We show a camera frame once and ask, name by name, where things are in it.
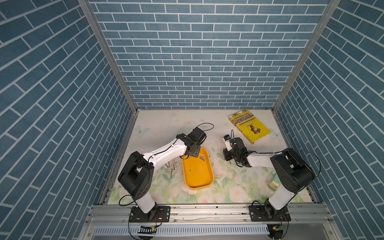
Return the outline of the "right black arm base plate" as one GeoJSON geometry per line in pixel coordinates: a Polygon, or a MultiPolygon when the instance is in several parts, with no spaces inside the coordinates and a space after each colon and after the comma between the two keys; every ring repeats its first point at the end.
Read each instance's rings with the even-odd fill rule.
{"type": "Polygon", "coordinates": [[[252,222],[290,222],[291,216],[287,207],[275,210],[271,206],[248,206],[252,222]]]}

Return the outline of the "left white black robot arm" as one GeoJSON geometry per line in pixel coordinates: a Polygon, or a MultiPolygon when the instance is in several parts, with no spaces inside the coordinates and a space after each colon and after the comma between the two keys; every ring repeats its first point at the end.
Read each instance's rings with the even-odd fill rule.
{"type": "Polygon", "coordinates": [[[118,182],[131,195],[143,214],[157,210],[149,191],[154,172],[169,161],[182,156],[197,157],[207,135],[196,127],[189,134],[178,134],[170,143],[157,150],[141,154],[133,152],[118,175],[118,182]]]}

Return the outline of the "placed silver screws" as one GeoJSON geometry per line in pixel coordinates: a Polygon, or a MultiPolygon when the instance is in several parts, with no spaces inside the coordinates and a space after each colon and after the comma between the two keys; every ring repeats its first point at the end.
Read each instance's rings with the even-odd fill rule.
{"type": "Polygon", "coordinates": [[[177,158],[172,159],[169,162],[169,169],[171,170],[171,175],[170,175],[171,179],[176,176],[179,169],[179,165],[180,165],[180,160],[177,158]]]}

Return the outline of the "yellow plastic storage tray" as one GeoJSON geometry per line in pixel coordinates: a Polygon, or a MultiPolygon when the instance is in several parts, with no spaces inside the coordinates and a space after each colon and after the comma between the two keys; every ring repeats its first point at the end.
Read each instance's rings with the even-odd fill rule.
{"type": "MultiPolygon", "coordinates": [[[[209,157],[206,149],[201,148],[200,154],[209,157]]],[[[190,190],[200,190],[210,187],[214,183],[214,173],[209,161],[204,163],[199,156],[182,157],[183,173],[186,186],[190,190]]]]}

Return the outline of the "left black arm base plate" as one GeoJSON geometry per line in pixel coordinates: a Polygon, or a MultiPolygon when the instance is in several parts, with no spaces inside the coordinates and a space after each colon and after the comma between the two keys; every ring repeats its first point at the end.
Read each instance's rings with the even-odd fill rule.
{"type": "Polygon", "coordinates": [[[170,206],[155,205],[148,213],[144,213],[139,207],[132,207],[129,222],[130,223],[168,223],[170,220],[170,206]]]}

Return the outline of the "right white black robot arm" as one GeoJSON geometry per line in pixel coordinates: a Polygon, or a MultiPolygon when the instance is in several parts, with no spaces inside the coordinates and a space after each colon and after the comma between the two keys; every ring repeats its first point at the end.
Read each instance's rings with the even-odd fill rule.
{"type": "Polygon", "coordinates": [[[226,161],[234,160],[239,167],[264,167],[275,170],[280,185],[265,201],[264,213],[271,219],[285,208],[294,196],[312,183],[318,174],[299,155],[299,150],[286,148],[280,152],[261,153],[246,148],[241,138],[223,137],[226,161]]]}

